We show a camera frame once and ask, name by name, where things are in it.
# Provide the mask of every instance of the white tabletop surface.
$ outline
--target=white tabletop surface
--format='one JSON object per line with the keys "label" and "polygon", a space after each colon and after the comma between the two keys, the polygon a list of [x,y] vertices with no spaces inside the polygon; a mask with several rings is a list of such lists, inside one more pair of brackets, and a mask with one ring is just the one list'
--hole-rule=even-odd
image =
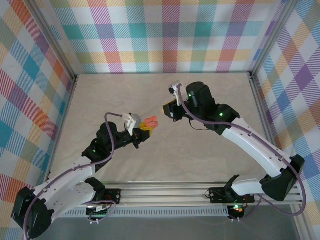
{"label": "white tabletop surface", "polygon": [[[236,174],[263,173],[249,155],[222,136],[194,130],[187,119],[173,122],[161,114],[162,106],[173,99],[168,86],[175,81],[181,81],[185,87],[192,82],[204,82],[216,103],[230,105],[263,135],[245,73],[81,75],[51,176],[65,170],[90,145],[106,112],[136,113],[142,119],[156,115],[159,127],[139,149],[128,145],[116,150],[111,162],[95,174],[101,181],[226,182]],[[109,121],[117,124],[118,131],[124,130],[121,118],[110,117]]]}

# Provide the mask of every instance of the colorful plaid backdrop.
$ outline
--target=colorful plaid backdrop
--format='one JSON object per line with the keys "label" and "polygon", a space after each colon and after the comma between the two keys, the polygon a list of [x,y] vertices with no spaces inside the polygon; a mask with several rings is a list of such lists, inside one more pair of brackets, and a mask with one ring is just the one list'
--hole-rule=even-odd
{"label": "colorful plaid backdrop", "polygon": [[307,214],[320,238],[320,0],[300,0],[258,73],[277,145],[305,158]]}
{"label": "colorful plaid backdrop", "polygon": [[246,72],[286,0],[37,2],[67,57],[95,74]]}
{"label": "colorful plaid backdrop", "polygon": [[0,1],[0,240],[17,192],[41,184],[72,82],[22,0]]}

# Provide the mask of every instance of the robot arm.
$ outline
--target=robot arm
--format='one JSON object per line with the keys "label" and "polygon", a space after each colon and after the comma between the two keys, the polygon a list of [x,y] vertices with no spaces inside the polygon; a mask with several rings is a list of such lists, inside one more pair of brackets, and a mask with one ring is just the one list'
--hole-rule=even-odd
{"label": "robot arm", "polygon": [[242,148],[266,172],[255,176],[233,176],[224,188],[228,199],[234,202],[247,194],[266,194],[276,201],[283,201],[297,181],[297,177],[285,161],[300,174],[305,160],[299,155],[290,157],[263,140],[263,137],[256,133],[233,108],[226,104],[216,104],[209,87],[203,82],[191,83],[186,89],[180,87],[179,82],[169,86],[170,93],[179,101],[175,99],[163,106],[163,113],[167,117],[174,122],[182,118],[188,118],[190,121],[200,120],[207,129]]}
{"label": "robot arm", "polygon": [[[123,114],[122,118],[125,121],[125,130],[122,132],[118,132],[115,123],[108,122],[115,150],[129,144],[133,144],[138,149],[139,144],[145,142],[151,136],[153,129],[158,126],[155,117],[152,118],[152,121],[147,118],[147,122],[141,122],[140,117],[136,114]],[[59,174],[36,186],[33,190],[25,187],[18,192],[11,214],[13,220],[23,229],[27,209],[41,193],[39,199],[36,199],[31,207],[27,222],[28,237],[34,239],[42,235],[51,223],[65,212],[92,200],[106,200],[105,186],[94,177],[88,177],[99,171],[108,162],[98,165],[92,163],[103,161],[111,155],[111,152],[112,139],[106,124],[103,123],[96,133],[96,138],[82,153],[82,156],[68,169],[64,169],[64,171],[70,170],[68,174],[63,176]]]}

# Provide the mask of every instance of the plaid wall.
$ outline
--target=plaid wall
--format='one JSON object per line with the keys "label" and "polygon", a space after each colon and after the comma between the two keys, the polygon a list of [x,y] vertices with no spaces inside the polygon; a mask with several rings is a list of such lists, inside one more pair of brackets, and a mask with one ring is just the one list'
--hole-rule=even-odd
{"label": "plaid wall", "polygon": [[17,192],[41,184],[72,82],[22,0],[0,1],[0,240]]}
{"label": "plaid wall", "polygon": [[286,0],[37,2],[80,72],[96,74],[246,72]]}
{"label": "plaid wall", "polygon": [[300,0],[258,73],[277,145],[305,159],[307,214],[320,239],[320,0]]}

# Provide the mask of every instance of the orange object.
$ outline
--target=orange object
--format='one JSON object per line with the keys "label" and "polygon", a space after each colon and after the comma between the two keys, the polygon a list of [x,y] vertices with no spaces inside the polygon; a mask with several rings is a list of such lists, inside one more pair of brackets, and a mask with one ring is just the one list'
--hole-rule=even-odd
{"label": "orange object", "polygon": [[159,126],[159,122],[157,120],[157,116],[151,116],[151,117],[148,117],[144,120],[144,123],[145,125],[148,127],[148,128],[157,128]]}

